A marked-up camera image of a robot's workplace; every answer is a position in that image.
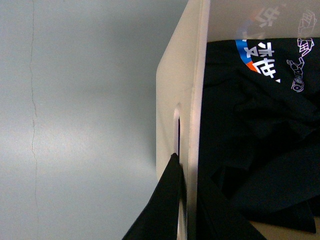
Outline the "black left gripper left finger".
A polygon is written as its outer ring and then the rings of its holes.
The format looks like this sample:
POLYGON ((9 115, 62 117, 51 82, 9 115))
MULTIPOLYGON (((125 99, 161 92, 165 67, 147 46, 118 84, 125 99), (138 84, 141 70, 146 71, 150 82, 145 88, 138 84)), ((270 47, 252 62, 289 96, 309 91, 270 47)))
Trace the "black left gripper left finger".
POLYGON ((176 240, 180 201, 186 185, 179 156, 170 156, 147 205, 124 235, 124 240, 176 240))

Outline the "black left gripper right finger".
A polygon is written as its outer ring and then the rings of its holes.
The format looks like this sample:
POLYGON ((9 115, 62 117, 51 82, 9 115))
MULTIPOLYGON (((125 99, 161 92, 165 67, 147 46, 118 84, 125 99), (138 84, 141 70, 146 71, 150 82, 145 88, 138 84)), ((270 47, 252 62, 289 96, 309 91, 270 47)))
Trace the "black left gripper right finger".
POLYGON ((197 180, 198 240, 264 240, 265 237, 230 206, 220 189, 203 172, 197 180))

